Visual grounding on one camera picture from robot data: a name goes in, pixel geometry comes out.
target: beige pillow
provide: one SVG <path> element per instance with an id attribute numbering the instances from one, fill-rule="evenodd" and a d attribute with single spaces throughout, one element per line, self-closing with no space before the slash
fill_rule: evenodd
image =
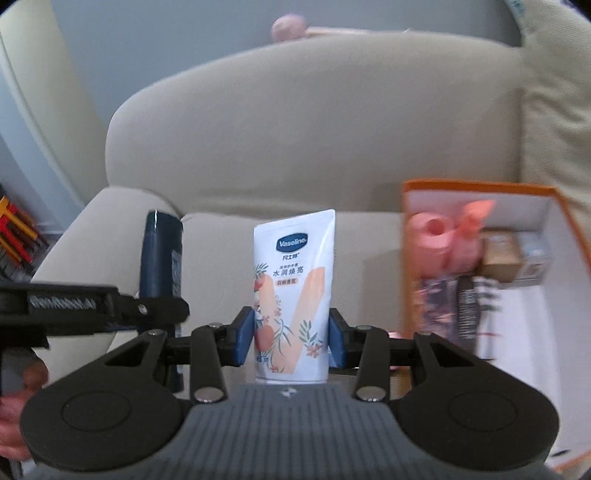
<path id="1" fill-rule="evenodd" d="M 591 23 L 524 0 L 522 181 L 559 187 L 591 240 Z"/>

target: sofa backrest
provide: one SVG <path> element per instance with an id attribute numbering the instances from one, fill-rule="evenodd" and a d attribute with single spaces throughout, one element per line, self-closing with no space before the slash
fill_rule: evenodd
<path id="1" fill-rule="evenodd" d="M 380 33 L 258 48 L 166 78 L 115 113 L 109 183 L 179 213 L 397 211 L 412 177 L 516 180 L 521 53 Z"/>

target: pink cylinder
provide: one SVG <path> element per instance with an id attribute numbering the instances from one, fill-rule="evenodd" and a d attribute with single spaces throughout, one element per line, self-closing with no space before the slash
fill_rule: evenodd
<path id="1" fill-rule="evenodd" d="M 421 278 L 445 275 L 445 265 L 454 237 L 451 218 L 423 212 L 408 221 L 411 231 L 411 260 Z"/>

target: human hand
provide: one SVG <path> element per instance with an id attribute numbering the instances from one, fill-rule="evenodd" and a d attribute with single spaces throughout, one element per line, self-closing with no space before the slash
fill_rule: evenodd
<path id="1" fill-rule="evenodd" d="M 21 435 L 19 421 L 27 401 L 47 383 L 49 373 L 41 360 L 36 360 L 22 374 L 23 390 L 0 397 L 0 456 L 9 460 L 31 457 Z"/>

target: beige sofa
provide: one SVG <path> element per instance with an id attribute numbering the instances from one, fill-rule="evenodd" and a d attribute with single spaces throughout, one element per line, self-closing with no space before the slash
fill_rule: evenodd
<path id="1" fill-rule="evenodd" d="M 106 143 L 109 187 L 35 280 L 135 294 L 145 217 L 184 222 L 185 333 L 252 301 L 252 229 L 338 211 L 332 305 L 351 324 L 401 325 L 400 185 L 516 180 L 521 52 L 469 37 L 385 33 L 278 44 L 195 67 L 134 95 Z M 116 343 L 129 335 L 118 334 Z M 112 335 L 52 339 L 54 380 Z M 237 373 L 248 380 L 252 365 Z"/>

